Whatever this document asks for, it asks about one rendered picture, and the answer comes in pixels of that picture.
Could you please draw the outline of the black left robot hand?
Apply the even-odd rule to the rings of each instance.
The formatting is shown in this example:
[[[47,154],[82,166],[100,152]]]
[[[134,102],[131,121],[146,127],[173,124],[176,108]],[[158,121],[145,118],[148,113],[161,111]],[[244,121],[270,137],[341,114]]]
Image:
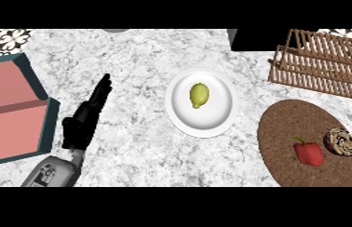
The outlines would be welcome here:
[[[82,151],[87,149],[109,91],[111,80],[106,73],[93,89],[88,100],[80,104],[72,117],[66,117],[62,121],[63,149],[78,149]]]

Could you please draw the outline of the brown round placemat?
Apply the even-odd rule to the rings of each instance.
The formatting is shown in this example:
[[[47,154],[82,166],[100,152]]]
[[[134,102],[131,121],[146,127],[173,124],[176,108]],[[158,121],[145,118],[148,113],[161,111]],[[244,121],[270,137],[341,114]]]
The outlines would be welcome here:
[[[315,104],[281,100],[264,110],[257,140],[263,163],[281,186],[352,187],[352,157],[334,154],[325,147],[324,136],[341,127],[338,119]],[[322,163],[306,164],[295,146],[319,146]]]

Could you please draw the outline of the red bell pepper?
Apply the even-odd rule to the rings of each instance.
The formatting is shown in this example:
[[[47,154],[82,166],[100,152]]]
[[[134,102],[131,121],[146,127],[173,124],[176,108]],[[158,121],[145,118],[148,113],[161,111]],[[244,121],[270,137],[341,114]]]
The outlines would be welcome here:
[[[322,164],[322,149],[316,142],[304,142],[300,137],[294,137],[298,142],[293,144],[298,161],[318,167]]]

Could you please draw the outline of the brown wooden tiered shelf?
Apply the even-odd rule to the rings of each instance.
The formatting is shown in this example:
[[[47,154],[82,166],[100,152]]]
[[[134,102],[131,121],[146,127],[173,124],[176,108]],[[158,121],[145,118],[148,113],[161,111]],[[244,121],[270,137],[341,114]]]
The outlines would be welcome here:
[[[290,29],[267,81],[352,99],[352,38]]]

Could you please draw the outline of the pink teal-framed open drawer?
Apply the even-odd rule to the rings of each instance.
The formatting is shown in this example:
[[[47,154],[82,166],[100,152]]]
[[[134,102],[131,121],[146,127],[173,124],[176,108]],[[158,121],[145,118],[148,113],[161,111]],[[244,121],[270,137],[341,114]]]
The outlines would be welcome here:
[[[0,164],[50,152],[59,105],[26,54],[0,56]]]

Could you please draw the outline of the yellow-green lemon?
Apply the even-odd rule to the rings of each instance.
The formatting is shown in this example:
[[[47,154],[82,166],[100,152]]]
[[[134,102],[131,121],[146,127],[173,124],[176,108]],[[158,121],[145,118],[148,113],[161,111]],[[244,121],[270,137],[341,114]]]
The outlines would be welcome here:
[[[201,83],[195,84],[189,90],[189,100],[192,108],[198,109],[207,102],[208,99],[208,89]]]

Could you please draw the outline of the white oval plate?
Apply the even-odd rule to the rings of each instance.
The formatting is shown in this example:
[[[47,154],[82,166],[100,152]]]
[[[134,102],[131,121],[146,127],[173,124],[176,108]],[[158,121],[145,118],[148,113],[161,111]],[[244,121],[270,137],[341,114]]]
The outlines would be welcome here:
[[[165,111],[173,125],[186,135],[219,136],[235,121],[238,105],[232,83],[213,69],[186,69],[171,79]]]

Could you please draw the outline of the black appliance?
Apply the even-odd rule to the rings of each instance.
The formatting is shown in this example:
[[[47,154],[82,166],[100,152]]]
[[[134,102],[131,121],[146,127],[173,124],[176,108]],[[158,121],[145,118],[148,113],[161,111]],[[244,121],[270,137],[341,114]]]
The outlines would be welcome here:
[[[290,38],[287,28],[242,28],[227,29],[227,39],[232,51],[273,51],[276,45],[297,46],[295,38]]]

